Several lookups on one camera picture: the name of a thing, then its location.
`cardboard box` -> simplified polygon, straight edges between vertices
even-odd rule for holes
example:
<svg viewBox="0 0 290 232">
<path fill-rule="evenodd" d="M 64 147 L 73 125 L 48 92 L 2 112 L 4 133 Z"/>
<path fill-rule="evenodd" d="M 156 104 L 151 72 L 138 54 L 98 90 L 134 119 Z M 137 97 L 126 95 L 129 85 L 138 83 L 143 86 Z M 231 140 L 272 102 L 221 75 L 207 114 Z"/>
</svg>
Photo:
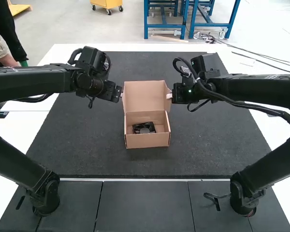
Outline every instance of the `cardboard box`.
<svg viewBox="0 0 290 232">
<path fill-rule="evenodd" d="M 122 102 L 125 112 L 126 148 L 169 146 L 171 129 L 168 113 L 171 90 L 165 81 L 127 81 Z M 134 124 L 153 122 L 156 133 L 133 134 Z"/>
</svg>

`black rubber mat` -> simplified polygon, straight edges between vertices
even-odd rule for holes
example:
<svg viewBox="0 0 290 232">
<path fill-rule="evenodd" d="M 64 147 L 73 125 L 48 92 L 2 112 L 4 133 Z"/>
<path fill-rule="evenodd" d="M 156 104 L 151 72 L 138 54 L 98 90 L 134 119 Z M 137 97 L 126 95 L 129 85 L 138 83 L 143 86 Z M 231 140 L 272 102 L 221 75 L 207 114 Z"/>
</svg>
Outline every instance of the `black rubber mat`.
<svg viewBox="0 0 290 232">
<path fill-rule="evenodd" d="M 108 52 L 110 79 L 181 82 L 172 61 L 201 53 Z M 224 102 L 195 113 L 171 106 L 169 147 L 127 150 L 122 103 L 60 94 L 32 143 L 28 156 L 61 177 L 228 177 L 270 151 L 250 112 Z"/>
<path fill-rule="evenodd" d="M 221 211 L 204 192 L 228 193 L 229 181 L 62 181 L 60 206 L 51 215 L 33 214 L 18 188 L 0 220 L 0 232 L 290 232 L 271 188 L 251 218 L 236 214 L 229 199 Z"/>
<path fill-rule="evenodd" d="M 47 217 L 38 217 L 33 214 L 28 196 L 19 204 L 25 196 L 19 187 L 0 220 L 0 232 L 92 232 L 101 188 L 101 181 L 61 181 L 59 207 Z"/>
<path fill-rule="evenodd" d="M 0 232 L 35 232 L 41 217 L 35 216 L 26 191 L 18 187 L 0 219 Z"/>
<path fill-rule="evenodd" d="M 290 224 L 272 188 L 260 199 L 253 217 L 238 215 L 230 206 L 230 198 L 219 199 L 220 212 L 204 192 L 224 195 L 230 192 L 229 181 L 188 182 L 196 232 L 290 232 Z"/>
<path fill-rule="evenodd" d="M 205 197 L 205 192 L 224 195 L 230 192 L 229 181 L 188 182 L 196 232 L 251 232 L 249 221 L 235 213 L 229 198 L 219 200 L 221 211 Z"/>
<path fill-rule="evenodd" d="M 187 182 L 104 182 L 95 232 L 194 232 Z"/>
</svg>

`blue shelf frame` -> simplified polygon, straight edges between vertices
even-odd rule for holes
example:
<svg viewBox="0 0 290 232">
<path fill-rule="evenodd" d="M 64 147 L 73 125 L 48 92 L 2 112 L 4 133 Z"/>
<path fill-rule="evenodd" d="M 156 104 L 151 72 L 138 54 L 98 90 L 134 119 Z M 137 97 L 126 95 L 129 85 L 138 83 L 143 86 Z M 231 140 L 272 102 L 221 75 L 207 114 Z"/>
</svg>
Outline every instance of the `blue shelf frame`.
<svg viewBox="0 0 290 232">
<path fill-rule="evenodd" d="M 144 39 L 148 39 L 148 29 L 149 28 L 172 28 L 172 29 L 178 28 L 178 29 L 181 29 L 180 39 L 183 40 L 185 38 L 189 5 L 186 5 L 184 8 L 184 15 L 183 15 L 182 24 L 168 24 L 166 22 L 164 8 L 165 7 L 174 8 L 174 16 L 176 17 L 177 10 L 178 10 L 178 0 L 172 0 L 172 3 L 175 3 L 175 5 L 167 4 L 167 3 L 170 3 L 170 1 L 169 0 L 144 0 Z M 162 24 L 148 24 L 147 17 L 149 14 L 150 7 L 160 7 L 161 16 L 162 16 Z"/>
<path fill-rule="evenodd" d="M 191 5 L 191 4 L 193 5 L 189 39 L 193 38 L 193 33 L 194 33 L 195 27 L 226 27 L 226 28 L 228 28 L 228 31 L 225 34 L 225 38 L 228 39 L 230 37 L 230 34 L 231 34 L 231 30 L 232 30 L 232 27 L 233 27 L 233 24 L 235 21 L 235 17 L 236 17 L 236 13 L 237 13 L 240 1 L 241 0 L 235 0 L 229 23 L 214 23 L 210 19 L 209 16 L 211 16 L 213 13 L 215 0 L 210 0 L 210 3 L 212 3 L 212 6 L 211 6 L 211 10 L 209 13 L 205 12 L 204 9 L 202 8 L 202 6 L 206 5 L 206 4 L 202 3 L 202 1 L 194 0 L 194 1 L 192 1 L 192 3 L 189 3 L 189 5 Z M 205 19 L 206 23 L 196 23 L 195 22 L 195 18 L 196 18 L 196 14 L 197 14 L 198 10 L 200 11 L 201 15 Z"/>
<path fill-rule="evenodd" d="M 180 5 L 180 15 L 183 15 L 184 14 L 184 9 L 185 9 L 185 5 L 186 5 L 186 1 L 187 0 L 182 0 L 182 4 Z M 189 6 L 194 6 L 194 2 L 195 2 L 195 0 L 189 0 Z M 201 6 L 208 6 L 208 7 L 210 7 L 211 9 L 210 9 L 208 15 L 209 16 L 212 15 L 213 9 L 214 9 L 215 0 L 199 1 L 199 4 Z"/>
</svg>

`computer fan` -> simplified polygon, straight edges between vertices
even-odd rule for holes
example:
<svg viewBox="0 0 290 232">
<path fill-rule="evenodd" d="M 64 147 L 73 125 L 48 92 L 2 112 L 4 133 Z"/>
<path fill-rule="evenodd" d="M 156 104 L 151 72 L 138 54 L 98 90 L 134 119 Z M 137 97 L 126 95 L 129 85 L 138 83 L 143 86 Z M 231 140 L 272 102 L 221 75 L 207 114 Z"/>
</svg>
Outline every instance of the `computer fan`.
<svg viewBox="0 0 290 232">
<path fill-rule="evenodd" d="M 133 134 L 156 133 L 155 125 L 153 122 L 135 124 L 132 126 L 132 128 Z"/>
</svg>

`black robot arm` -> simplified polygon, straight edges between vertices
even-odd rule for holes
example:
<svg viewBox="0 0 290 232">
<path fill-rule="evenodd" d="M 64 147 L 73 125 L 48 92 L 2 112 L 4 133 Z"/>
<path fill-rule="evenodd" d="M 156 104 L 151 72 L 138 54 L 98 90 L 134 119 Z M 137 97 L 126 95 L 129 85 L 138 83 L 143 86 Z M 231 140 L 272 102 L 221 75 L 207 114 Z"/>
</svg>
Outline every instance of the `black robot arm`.
<svg viewBox="0 0 290 232">
<path fill-rule="evenodd" d="M 191 112 L 211 101 L 226 101 L 236 107 L 259 110 L 280 116 L 290 123 L 290 114 L 244 101 L 277 105 L 290 109 L 290 75 L 245 75 L 220 73 L 217 54 L 207 54 L 193 58 L 191 63 L 176 58 L 174 68 L 181 73 L 182 82 L 175 83 L 172 90 L 172 103 L 190 105 L 206 100 Z M 177 62 L 186 67 L 178 67 Z M 251 217 L 256 213 L 259 198 L 273 184 L 290 176 L 290 138 L 254 164 L 236 172 L 231 177 L 230 203 L 238 214 Z M 204 196 L 216 205 L 217 196 L 205 193 Z"/>
<path fill-rule="evenodd" d="M 70 64 L 50 64 L 41 67 L 0 68 L 0 102 L 17 100 L 34 102 L 30 96 L 76 92 L 80 97 L 95 97 L 118 102 L 122 87 L 108 80 L 111 62 L 108 56 L 91 47 L 73 52 Z M 31 160 L 0 137 L 0 175 L 26 189 L 33 212 L 51 214 L 59 205 L 59 177 L 53 171 Z"/>
</svg>

